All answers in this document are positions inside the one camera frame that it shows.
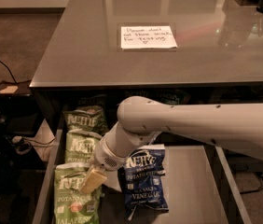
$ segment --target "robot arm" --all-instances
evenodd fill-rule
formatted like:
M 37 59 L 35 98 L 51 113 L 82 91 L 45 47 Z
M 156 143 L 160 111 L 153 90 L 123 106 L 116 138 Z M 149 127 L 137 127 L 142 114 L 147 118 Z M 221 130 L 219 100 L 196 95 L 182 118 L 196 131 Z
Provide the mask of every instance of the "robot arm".
M 263 104 L 164 105 L 133 96 L 120 104 L 118 123 L 95 148 L 92 162 L 115 171 L 161 132 L 263 160 Z

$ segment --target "floor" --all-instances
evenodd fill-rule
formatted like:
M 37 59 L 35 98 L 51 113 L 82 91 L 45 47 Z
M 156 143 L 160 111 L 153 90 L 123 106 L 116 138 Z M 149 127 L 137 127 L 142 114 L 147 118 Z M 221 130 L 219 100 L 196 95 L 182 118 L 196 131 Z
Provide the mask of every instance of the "floor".
M 0 14 L 0 60 L 8 65 L 17 81 L 32 79 L 60 18 L 60 13 Z M 12 81 L 6 68 L 0 65 L 0 82 L 2 80 Z M 34 139 L 43 145 L 31 141 L 43 161 L 48 161 L 52 138 L 44 122 Z M 36 170 L 20 173 L 15 190 L 0 197 L 0 223 L 31 223 L 43 174 Z M 239 191 L 258 189 L 262 185 L 253 172 L 236 172 L 234 177 Z M 263 190 L 243 194 L 242 199 L 252 223 L 263 224 Z

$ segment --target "gray countertop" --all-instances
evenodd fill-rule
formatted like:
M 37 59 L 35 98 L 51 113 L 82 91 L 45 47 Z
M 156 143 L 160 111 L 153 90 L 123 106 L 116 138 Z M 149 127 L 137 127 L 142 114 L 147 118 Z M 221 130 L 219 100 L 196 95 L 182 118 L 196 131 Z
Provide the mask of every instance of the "gray countertop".
M 170 25 L 177 49 L 120 48 L 120 27 Z M 234 0 L 70 0 L 31 88 L 263 82 L 263 14 Z

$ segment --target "drawer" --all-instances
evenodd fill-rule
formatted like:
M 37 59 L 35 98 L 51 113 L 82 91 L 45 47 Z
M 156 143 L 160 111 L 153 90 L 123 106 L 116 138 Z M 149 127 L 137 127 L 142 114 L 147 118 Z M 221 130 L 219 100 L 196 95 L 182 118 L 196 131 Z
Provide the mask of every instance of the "drawer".
M 35 210 L 34 224 L 54 223 L 54 170 L 64 163 L 66 130 L 61 119 Z M 100 223 L 251 223 L 224 151 L 208 145 L 166 145 L 162 178 L 168 213 L 139 208 L 125 221 L 124 195 L 110 172 L 99 210 Z

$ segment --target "snack bag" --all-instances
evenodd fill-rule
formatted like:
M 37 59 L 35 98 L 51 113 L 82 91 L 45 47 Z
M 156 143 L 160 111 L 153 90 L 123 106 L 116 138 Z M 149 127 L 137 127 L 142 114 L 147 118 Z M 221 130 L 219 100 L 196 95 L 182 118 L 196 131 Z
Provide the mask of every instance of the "snack bag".
M 98 206 L 102 188 L 81 194 L 80 185 L 86 176 L 86 163 L 66 163 L 55 170 L 54 214 L 56 224 L 99 224 Z
M 102 137 L 82 129 L 71 130 L 66 134 L 65 163 L 88 162 Z
M 143 146 L 135 150 L 118 171 L 128 220 L 132 220 L 138 206 L 169 210 L 160 179 L 165 175 L 164 156 L 164 145 Z
M 63 111 L 68 131 L 84 131 L 103 135 L 108 132 L 104 109 L 98 105 L 80 106 L 77 110 Z

